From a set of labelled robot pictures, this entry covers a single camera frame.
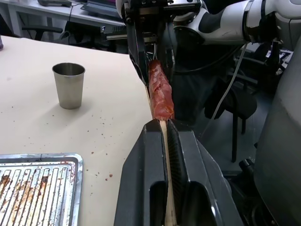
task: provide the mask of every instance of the cable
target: cable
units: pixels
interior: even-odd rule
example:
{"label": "cable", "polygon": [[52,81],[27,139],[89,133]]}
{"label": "cable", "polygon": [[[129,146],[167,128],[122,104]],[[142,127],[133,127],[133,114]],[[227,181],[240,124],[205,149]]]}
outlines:
{"label": "cable", "polygon": [[[83,3],[78,3],[76,5],[71,6],[71,10],[70,10],[68,22],[70,22],[70,20],[71,20],[71,14],[72,14],[73,7],[81,5],[81,4],[83,4]],[[69,33],[69,36],[68,36],[68,45],[70,45],[70,36],[71,36],[71,33],[69,31],[68,31],[68,33]]]}
{"label": "cable", "polygon": [[238,71],[239,71],[243,76],[247,77],[246,73],[245,73],[242,69],[239,68]]}
{"label": "cable", "polygon": [[241,54],[240,54],[240,57],[239,57],[239,61],[238,61],[238,64],[237,64],[237,66],[236,66],[236,69],[235,69],[235,72],[234,72],[234,74],[233,74],[233,77],[232,77],[232,79],[231,79],[231,82],[230,82],[228,88],[226,89],[224,95],[222,96],[221,100],[219,101],[218,105],[216,106],[216,109],[215,109],[215,111],[214,111],[214,113],[213,113],[213,115],[212,115],[210,121],[209,121],[208,124],[206,125],[206,127],[205,127],[205,129],[204,129],[204,131],[203,131],[203,133],[202,133],[202,135],[201,135],[201,138],[202,138],[202,136],[205,134],[207,128],[210,126],[211,122],[215,119],[215,116],[216,116],[216,114],[217,114],[217,112],[218,112],[218,109],[220,108],[222,102],[224,101],[226,95],[228,94],[228,92],[229,92],[229,90],[230,90],[230,88],[231,88],[231,86],[232,86],[232,84],[233,84],[233,82],[234,82],[234,80],[235,80],[235,78],[236,78],[236,76],[237,76],[237,73],[238,73],[238,70],[239,70],[241,61],[243,60],[243,57],[244,57],[244,54],[245,54],[245,51],[246,51],[246,46],[247,46],[247,44],[244,45],[243,50],[241,51]]}
{"label": "cable", "polygon": [[205,3],[204,1],[203,1],[203,7],[204,7],[207,11],[209,11],[208,8],[207,8],[206,3]]}
{"label": "cable", "polygon": [[192,69],[192,70],[188,70],[188,71],[177,71],[175,70],[174,72],[175,73],[178,73],[178,74],[189,74],[189,73],[192,73],[192,72],[199,72],[199,71],[202,71],[202,70],[205,70],[205,69],[208,69],[209,67],[212,67],[214,65],[220,65],[222,63],[224,63],[226,60],[228,60],[230,57],[233,56],[234,53],[236,53],[238,50],[241,49],[242,46],[238,46],[238,47],[235,47],[231,52],[223,55],[221,58],[219,58],[218,60],[216,61],[213,61],[212,63],[208,64],[208,65],[205,65],[203,67],[200,67],[200,68],[196,68],[196,69]]}
{"label": "cable", "polygon": [[259,65],[265,65],[265,62],[260,61],[260,60],[255,60],[255,59],[249,58],[249,57],[244,57],[244,60],[250,61],[250,62],[253,62],[253,63],[257,63],[257,64],[259,64]]}
{"label": "cable", "polygon": [[[21,20],[21,22],[23,23],[23,25],[25,26],[25,23],[24,23],[24,21],[23,21],[23,19],[22,19],[22,17],[21,17],[21,15],[19,14],[19,17],[20,17],[20,20]],[[32,39],[32,35],[30,34],[30,32],[27,30],[27,32],[28,32],[28,34],[29,34],[29,37]]]}
{"label": "cable", "polygon": [[153,60],[154,59],[157,59],[157,47],[156,47],[156,45],[154,45],[154,57],[153,57]]}
{"label": "cable", "polygon": [[147,59],[148,59],[149,62],[151,61],[150,54],[153,55],[153,53],[151,53],[151,52],[146,52],[146,57],[147,57]]}

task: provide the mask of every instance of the metal cup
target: metal cup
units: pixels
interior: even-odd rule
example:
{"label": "metal cup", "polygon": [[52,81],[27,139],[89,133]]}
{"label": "metal cup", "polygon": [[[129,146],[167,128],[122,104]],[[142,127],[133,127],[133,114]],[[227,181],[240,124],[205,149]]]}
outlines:
{"label": "metal cup", "polygon": [[76,109],[81,106],[85,68],[78,64],[61,63],[53,66],[60,106]]}
{"label": "metal cup", "polygon": [[3,49],[3,43],[2,43],[2,40],[1,40],[1,35],[0,35],[0,51]]}

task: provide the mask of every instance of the metal grill tray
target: metal grill tray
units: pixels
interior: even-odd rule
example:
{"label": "metal grill tray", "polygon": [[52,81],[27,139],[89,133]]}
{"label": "metal grill tray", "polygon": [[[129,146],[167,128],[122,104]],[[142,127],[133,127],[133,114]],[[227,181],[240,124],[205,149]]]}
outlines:
{"label": "metal grill tray", "polygon": [[77,226],[82,165],[75,153],[0,155],[0,226]]}

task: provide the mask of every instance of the table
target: table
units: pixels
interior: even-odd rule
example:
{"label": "table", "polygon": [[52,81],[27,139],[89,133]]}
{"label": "table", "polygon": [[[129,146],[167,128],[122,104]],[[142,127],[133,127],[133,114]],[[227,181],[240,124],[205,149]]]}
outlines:
{"label": "table", "polygon": [[[10,20],[13,26],[13,31],[16,35],[22,36],[22,23],[18,13],[28,13],[38,16],[46,16],[48,26],[52,26],[52,18],[69,20],[71,8],[67,7],[44,7],[38,3],[37,0],[25,0],[22,3],[11,2],[9,0],[0,0],[1,3],[8,5]],[[123,22],[114,21],[107,18],[99,18],[89,16],[88,12],[80,9],[82,5],[73,7],[70,21],[87,24],[92,26],[102,26],[106,24],[121,26]]]}
{"label": "table", "polygon": [[[29,39],[2,40],[0,154],[80,154],[79,225],[113,225],[123,163],[152,119],[145,87],[129,56]],[[61,62],[86,69],[78,110],[58,104],[51,67]]]}

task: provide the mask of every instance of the desk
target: desk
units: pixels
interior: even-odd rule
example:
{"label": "desk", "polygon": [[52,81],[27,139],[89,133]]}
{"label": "desk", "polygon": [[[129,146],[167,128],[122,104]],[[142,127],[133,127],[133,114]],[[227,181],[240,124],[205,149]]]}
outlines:
{"label": "desk", "polygon": [[[145,87],[129,57],[29,39],[2,40],[0,154],[80,154],[79,225],[112,226],[123,163],[152,119]],[[78,110],[58,104],[51,68],[61,62],[86,69]]]}
{"label": "desk", "polygon": [[[0,0],[0,2],[6,3],[8,5],[10,20],[13,26],[14,33],[19,36],[22,36],[22,23],[18,16],[19,12],[38,16],[46,16],[48,26],[52,26],[52,18],[69,20],[71,10],[71,8],[67,7],[44,7],[41,6],[37,0],[27,0],[23,3],[11,2],[9,0]],[[99,27],[106,24],[115,26],[124,25],[123,22],[89,16],[88,12],[80,9],[81,7],[82,5],[73,7],[70,21]]]}

